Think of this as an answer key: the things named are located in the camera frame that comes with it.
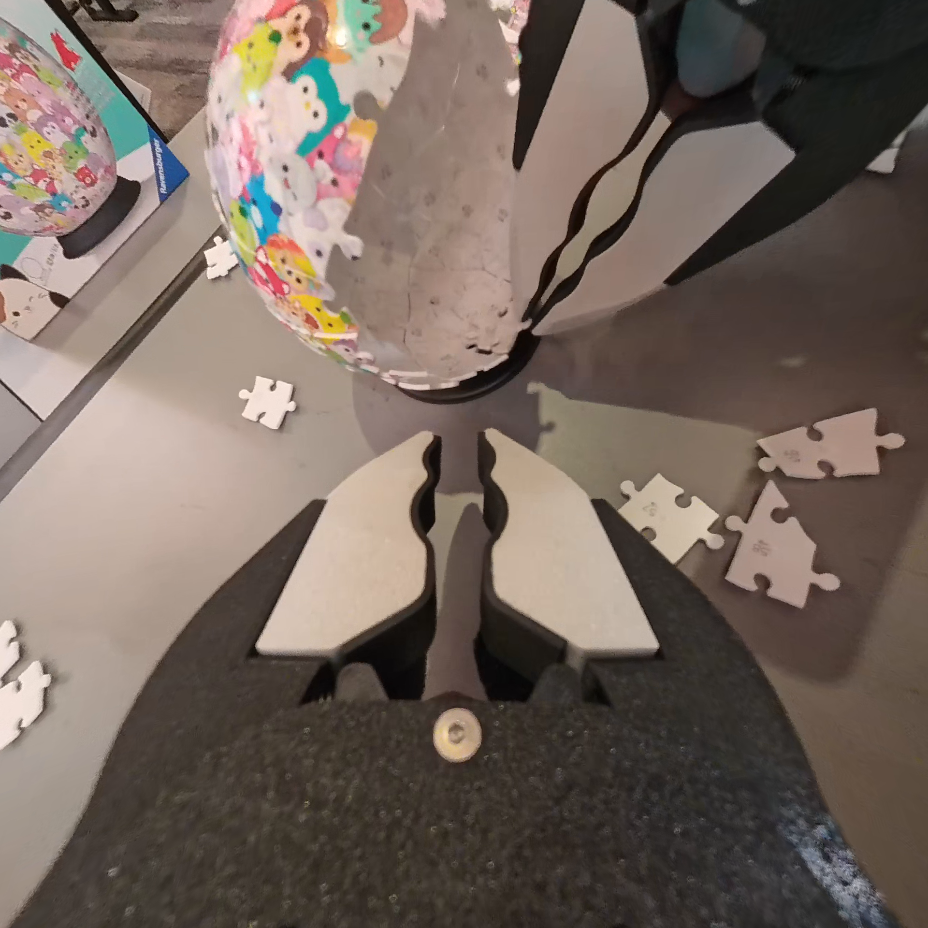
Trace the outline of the joined white puzzle pieces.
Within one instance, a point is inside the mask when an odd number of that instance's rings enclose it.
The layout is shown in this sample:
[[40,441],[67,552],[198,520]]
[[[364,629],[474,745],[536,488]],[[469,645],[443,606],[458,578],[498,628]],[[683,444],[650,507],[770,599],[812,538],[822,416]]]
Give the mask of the joined white puzzle pieces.
[[820,420],[811,426],[757,440],[757,467],[803,480],[876,476],[881,472],[880,450],[897,450],[903,435],[877,432],[878,411],[866,408]]

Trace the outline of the colourful 3D puzzle ball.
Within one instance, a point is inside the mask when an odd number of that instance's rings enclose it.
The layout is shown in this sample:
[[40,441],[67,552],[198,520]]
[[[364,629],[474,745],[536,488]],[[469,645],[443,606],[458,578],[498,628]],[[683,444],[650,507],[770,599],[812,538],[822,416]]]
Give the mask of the colourful 3D puzzle ball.
[[235,2],[204,109],[212,195],[269,312],[396,388],[527,324],[509,269],[513,2]]

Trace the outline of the black ball stand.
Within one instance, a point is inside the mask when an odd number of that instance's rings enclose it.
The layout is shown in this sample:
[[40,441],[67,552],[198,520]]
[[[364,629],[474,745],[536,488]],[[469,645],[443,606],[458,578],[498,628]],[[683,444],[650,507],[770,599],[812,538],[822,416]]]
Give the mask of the black ball stand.
[[532,361],[540,342],[535,334],[523,331],[503,360],[451,386],[420,388],[413,384],[399,384],[396,388],[403,395],[427,405],[453,406],[475,402],[502,389],[520,375]]

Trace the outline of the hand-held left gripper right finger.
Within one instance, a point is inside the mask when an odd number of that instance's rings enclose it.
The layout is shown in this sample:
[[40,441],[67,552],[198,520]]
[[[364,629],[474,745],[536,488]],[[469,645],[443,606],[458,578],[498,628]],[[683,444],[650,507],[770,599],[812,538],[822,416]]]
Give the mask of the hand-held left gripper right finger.
[[491,702],[528,702],[543,678],[580,700],[616,702],[650,680],[662,648],[622,564],[609,506],[498,429],[477,439],[482,518],[474,659]]

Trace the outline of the colourful puzzle box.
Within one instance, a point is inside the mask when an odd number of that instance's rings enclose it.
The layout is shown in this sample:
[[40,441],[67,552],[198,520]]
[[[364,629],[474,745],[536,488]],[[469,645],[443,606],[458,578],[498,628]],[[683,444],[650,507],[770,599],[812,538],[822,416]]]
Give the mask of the colourful puzzle box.
[[188,178],[64,17],[2,2],[2,331],[35,340]]

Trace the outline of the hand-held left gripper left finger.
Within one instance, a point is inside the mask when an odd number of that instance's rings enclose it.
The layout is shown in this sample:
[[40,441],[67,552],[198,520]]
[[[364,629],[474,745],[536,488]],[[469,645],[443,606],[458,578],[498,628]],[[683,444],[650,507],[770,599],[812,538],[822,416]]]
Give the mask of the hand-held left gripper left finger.
[[420,432],[329,493],[255,642],[337,675],[369,665],[387,695],[418,700],[437,624],[435,488],[442,440]]

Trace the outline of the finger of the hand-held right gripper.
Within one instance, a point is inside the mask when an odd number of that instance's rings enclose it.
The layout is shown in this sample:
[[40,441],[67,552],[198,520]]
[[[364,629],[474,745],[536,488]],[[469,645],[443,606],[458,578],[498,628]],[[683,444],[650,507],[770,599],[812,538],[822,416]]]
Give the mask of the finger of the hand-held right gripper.
[[644,181],[618,241],[586,263],[578,285],[554,303],[536,332],[573,329],[662,290],[794,157],[762,122],[683,133]]
[[519,48],[515,134],[515,302],[527,324],[558,308],[558,285],[631,205],[640,156],[620,168],[657,109],[646,2],[532,2]]

